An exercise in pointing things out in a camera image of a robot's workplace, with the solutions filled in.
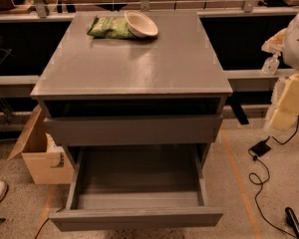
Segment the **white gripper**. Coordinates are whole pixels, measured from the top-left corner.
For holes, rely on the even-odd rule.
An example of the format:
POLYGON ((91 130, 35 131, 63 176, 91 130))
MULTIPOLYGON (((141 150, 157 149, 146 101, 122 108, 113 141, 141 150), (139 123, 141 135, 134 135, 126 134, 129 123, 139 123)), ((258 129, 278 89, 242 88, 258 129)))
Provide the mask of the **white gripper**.
POLYGON ((279 78, 266 115, 267 130, 286 130, 299 117, 299 73, 279 78))

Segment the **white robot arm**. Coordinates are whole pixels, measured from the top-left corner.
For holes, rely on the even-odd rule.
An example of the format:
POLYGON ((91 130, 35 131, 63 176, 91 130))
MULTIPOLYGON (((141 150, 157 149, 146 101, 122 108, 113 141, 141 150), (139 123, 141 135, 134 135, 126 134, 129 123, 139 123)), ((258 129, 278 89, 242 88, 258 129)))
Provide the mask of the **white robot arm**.
POLYGON ((286 80, 279 79, 276 83, 272 105, 266 116, 267 128, 285 130, 299 117, 299 13, 287 28, 265 41, 261 50, 280 54, 283 62, 296 70, 296 73, 286 80))

